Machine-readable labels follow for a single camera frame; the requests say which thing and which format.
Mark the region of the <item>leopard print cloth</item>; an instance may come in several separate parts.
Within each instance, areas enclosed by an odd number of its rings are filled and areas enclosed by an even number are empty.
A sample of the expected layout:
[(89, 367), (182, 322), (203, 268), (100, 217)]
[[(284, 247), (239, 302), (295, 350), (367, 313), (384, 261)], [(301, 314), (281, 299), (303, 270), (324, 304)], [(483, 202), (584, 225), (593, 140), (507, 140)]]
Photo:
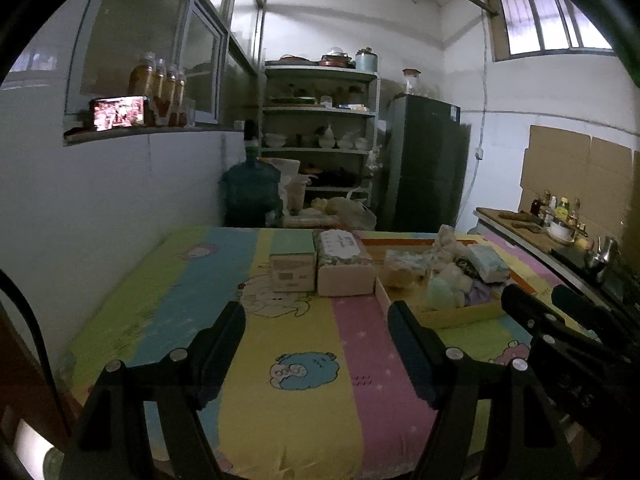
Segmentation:
[(469, 278), (472, 278), (472, 280), (475, 281), (479, 281), (480, 280), (480, 274), (478, 274), (477, 270), (475, 269), (475, 266), (472, 265), (472, 263), (469, 262), (468, 259), (465, 258), (457, 258), (456, 260), (454, 260), (454, 264)]

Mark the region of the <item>green mesh bath sponge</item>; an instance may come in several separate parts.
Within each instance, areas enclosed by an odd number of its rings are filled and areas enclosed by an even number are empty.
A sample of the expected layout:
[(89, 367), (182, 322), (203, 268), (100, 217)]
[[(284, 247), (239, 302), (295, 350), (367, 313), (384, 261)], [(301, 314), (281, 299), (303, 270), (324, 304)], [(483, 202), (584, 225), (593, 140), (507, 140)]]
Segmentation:
[(425, 309), (430, 311), (449, 311), (462, 308), (465, 304), (464, 293), (451, 288), (441, 278), (432, 278), (428, 283), (425, 296)]

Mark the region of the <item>white plush rabbit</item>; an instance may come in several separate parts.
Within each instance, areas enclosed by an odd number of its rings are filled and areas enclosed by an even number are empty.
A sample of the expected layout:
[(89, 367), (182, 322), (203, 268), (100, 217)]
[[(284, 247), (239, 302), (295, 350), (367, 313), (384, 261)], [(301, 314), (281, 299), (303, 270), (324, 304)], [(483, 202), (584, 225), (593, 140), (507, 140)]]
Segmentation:
[(469, 248), (457, 239), (451, 226), (442, 224), (430, 252), (430, 267), (433, 271), (442, 272), (450, 263), (459, 259), (469, 259)]

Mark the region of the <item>white floral cloth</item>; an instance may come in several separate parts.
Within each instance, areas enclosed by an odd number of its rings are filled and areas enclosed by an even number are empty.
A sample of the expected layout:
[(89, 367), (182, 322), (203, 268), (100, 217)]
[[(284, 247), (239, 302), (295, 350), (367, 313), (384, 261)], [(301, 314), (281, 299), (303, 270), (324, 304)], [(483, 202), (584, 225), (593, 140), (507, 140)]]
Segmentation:
[(426, 263), (420, 252), (389, 249), (380, 274), (381, 282), (391, 288), (405, 289), (420, 283), (426, 274)]

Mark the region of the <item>wooden kitchen counter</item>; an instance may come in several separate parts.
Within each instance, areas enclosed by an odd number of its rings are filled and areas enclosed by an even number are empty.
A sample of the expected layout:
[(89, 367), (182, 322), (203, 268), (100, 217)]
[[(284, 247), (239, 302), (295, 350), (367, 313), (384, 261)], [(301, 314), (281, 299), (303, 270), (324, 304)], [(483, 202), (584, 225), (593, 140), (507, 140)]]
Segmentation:
[(542, 226), (516, 218), (516, 213), (476, 208), (477, 227), (485, 228), (518, 246), (552, 271), (564, 284), (601, 304), (639, 303), (639, 281), (617, 257), (606, 266), (588, 266), (588, 252), (574, 244), (557, 242)]

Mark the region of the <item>white bowl on counter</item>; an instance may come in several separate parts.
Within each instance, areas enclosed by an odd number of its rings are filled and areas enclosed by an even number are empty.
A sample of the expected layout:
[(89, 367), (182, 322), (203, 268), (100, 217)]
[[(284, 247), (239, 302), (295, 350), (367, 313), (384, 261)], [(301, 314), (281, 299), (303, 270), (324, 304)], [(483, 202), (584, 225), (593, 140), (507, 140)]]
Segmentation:
[(574, 242), (575, 230), (561, 221), (552, 220), (546, 226), (548, 237), (561, 244), (572, 244)]

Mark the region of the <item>orange rimmed cardboard tray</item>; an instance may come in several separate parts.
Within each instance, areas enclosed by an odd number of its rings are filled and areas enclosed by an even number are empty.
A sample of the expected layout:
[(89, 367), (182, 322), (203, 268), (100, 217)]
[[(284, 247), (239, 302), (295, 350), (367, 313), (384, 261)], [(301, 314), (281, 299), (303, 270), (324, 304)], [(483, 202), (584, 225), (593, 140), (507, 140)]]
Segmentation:
[(487, 285), (472, 278), (474, 268), (458, 255), (460, 240), (447, 247), (428, 238), (366, 238), (378, 277), (374, 294), (384, 311), (396, 301), (404, 302), (429, 328), (450, 328), (503, 315), (501, 294), (506, 285), (525, 285), (511, 272), (504, 282)]

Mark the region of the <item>floral tissue box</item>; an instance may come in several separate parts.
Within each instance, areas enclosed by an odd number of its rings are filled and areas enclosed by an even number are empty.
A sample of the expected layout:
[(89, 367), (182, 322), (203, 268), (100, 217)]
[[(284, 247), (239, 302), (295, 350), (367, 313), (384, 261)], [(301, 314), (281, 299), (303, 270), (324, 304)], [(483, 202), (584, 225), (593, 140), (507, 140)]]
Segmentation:
[(332, 229), (316, 236), (317, 292), (322, 297), (373, 294), (376, 269), (372, 257), (350, 231)]

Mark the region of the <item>white plastic bag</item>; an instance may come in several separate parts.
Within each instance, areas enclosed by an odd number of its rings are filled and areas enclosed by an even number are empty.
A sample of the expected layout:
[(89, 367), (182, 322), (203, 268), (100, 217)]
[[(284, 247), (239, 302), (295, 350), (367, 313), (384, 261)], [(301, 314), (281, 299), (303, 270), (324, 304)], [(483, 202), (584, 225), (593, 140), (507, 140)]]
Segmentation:
[(376, 215), (363, 203), (353, 200), (352, 191), (346, 196), (314, 198), (311, 207), (327, 216), (335, 216), (341, 224), (352, 230), (373, 231), (376, 226)]

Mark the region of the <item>glass jar on fridge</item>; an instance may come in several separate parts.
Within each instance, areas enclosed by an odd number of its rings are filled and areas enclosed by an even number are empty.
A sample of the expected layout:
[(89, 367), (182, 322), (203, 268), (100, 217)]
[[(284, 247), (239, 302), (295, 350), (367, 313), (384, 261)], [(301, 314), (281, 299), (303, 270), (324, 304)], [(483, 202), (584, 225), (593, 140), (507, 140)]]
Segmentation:
[(420, 70), (416, 68), (404, 68), (402, 70), (404, 76), (404, 92), (409, 96), (418, 96), (421, 92)]

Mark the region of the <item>blue water jug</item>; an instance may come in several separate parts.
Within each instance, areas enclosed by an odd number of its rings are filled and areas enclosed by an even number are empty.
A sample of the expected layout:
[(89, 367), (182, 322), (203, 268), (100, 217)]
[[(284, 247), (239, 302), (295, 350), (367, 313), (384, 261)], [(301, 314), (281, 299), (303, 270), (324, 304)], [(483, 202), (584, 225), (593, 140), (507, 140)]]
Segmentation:
[(257, 122), (247, 119), (243, 136), (244, 162), (232, 166), (221, 177), (224, 226), (274, 228), (283, 216), (279, 194), (281, 171), (259, 158)]

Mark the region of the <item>metal shelving unit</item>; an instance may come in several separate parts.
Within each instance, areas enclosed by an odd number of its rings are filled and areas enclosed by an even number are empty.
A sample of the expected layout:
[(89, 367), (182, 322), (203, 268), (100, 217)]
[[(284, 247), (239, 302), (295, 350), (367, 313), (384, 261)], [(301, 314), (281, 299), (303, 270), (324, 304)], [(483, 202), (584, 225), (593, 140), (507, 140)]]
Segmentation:
[(308, 198), (345, 196), (367, 206), (378, 171), (381, 78), (370, 70), (270, 61), (259, 105), (259, 153), (299, 162)]

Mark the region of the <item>amber drink bottle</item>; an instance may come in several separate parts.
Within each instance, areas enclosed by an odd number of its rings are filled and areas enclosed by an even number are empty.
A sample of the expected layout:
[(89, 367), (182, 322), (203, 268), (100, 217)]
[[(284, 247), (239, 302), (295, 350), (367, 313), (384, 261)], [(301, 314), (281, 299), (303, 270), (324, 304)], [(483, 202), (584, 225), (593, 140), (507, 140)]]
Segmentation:
[(183, 127), (186, 124), (186, 112), (183, 108), (184, 94), (186, 93), (186, 74), (180, 68), (177, 74), (175, 104), (176, 104), (176, 124)]
[(176, 87), (177, 87), (178, 70), (175, 64), (169, 64), (166, 68), (166, 77), (163, 86), (163, 104), (164, 119), (166, 124), (169, 122), (171, 107), (174, 105)]
[(152, 111), (155, 125), (160, 123), (160, 108), (163, 104), (163, 85), (166, 78), (166, 63), (163, 58), (155, 61), (155, 70), (152, 83)]
[(150, 98), (153, 92), (153, 77), (155, 73), (155, 53), (146, 52), (138, 59), (129, 76), (128, 94), (130, 96), (146, 96)]

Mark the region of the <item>sliding glass window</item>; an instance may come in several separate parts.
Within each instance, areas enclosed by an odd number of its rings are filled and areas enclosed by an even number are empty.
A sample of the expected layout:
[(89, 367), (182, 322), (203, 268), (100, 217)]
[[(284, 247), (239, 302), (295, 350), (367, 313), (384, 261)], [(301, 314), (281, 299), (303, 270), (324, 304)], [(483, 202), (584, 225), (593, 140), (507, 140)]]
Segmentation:
[(149, 58), (186, 77), (198, 125), (220, 123), (228, 26), (210, 0), (89, 0), (70, 62), (64, 113), (80, 117), (94, 99), (124, 96)]

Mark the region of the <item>cardboard sheet on wall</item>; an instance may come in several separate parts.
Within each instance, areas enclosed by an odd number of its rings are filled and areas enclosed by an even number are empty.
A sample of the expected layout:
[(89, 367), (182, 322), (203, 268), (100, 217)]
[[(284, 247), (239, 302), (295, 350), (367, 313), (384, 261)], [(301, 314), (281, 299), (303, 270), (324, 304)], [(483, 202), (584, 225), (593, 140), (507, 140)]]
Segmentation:
[(547, 192), (580, 201), (579, 219), (590, 236), (639, 240), (639, 153), (570, 130), (529, 128), (521, 173), (520, 207)]

